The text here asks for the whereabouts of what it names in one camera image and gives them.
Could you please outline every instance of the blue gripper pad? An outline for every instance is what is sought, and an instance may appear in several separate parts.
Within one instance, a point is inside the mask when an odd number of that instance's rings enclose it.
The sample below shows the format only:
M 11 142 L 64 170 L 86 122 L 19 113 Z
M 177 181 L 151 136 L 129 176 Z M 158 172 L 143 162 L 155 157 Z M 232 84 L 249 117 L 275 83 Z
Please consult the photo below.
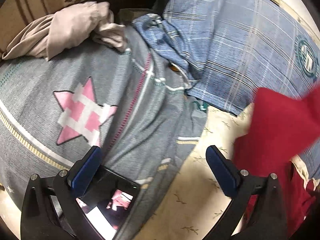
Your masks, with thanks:
M 207 148 L 205 157 L 223 193 L 228 197 L 235 197 L 237 186 L 240 184 L 240 176 L 236 167 L 214 145 Z
M 97 146 L 92 146 L 87 154 L 72 166 L 67 181 L 74 198 L 84 195 L 101 162 L 101 149 Z

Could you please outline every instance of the embroidered logo patch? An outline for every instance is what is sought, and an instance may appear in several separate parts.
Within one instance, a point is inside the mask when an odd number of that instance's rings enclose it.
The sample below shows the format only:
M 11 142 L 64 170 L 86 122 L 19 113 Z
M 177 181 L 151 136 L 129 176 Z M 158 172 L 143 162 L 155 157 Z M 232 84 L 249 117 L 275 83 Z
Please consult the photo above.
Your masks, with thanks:
M 302 35 L 298 35 L 295 39 L 295 51 L 298 66 L 315 82 L 319 75 L 318 59 L 315 57 L 312 46 Z
M 96 103 L 92 78 L 78 84 L 74 92 L 53 92 L 63 112 L 58 119 L 62 131 L 57 144 L 83 136 L 90 146 L 100 146 L 100 126 L 110 118 L 117 107 Z

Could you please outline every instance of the small white star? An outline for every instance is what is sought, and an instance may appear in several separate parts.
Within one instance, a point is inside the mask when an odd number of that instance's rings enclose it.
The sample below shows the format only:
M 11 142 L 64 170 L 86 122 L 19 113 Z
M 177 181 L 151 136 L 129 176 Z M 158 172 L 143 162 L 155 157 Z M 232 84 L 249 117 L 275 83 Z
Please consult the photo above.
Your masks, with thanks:
M 13 189 L 10 189 L 10 187 L 8 186 L 7 189 L 9 190 L 9 193 L 14 193 Z

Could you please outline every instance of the phone screen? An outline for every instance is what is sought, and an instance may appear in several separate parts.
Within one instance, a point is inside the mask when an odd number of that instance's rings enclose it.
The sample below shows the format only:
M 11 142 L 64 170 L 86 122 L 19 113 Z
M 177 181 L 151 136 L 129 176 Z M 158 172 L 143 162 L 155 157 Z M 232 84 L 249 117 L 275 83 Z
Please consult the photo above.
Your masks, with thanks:
M 133 196 L 119 189 L 111 200 L 104 200 L 91 208 L 80 199 L 76 199 L 84 214 L 105 240 L 112 240 L 123 221 L 128 216 L 128 208 Z

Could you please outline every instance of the crumpled clothing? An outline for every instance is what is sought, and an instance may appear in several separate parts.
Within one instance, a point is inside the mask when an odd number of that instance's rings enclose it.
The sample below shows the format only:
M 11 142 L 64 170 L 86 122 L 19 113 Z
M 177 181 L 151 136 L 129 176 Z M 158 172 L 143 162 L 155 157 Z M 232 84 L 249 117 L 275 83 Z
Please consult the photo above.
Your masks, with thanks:
M 304 188 L 290 160 L 320 137 L 320 87 L 302 99 L 292 99 L 260 88 L 254 99 L 252 122 L 247 135 L 235 141 L 233 162 L 254 176 L 278 176 L 285 203 L 288 235 L 301 225 L 315 197 Z M 247 212 L 251 213 L 256 197 Z
M 123 52 L 127 46 L 124 28 L 114 23 L 108 2 L 75 4 L 31 22 L 8 45 L 2 59 L 27 55 L 50 60 L 81 44 L 92 31 L 95 42 Z
M 163 0 L 155 11 L 134 27 L 181 71 L 188 95 L 218 109 L 238 115 L 259 87 L 301 97 L 317 81 L 319 48 L 271 0 Z M 297 57 L 304 42 L 310 74 Z

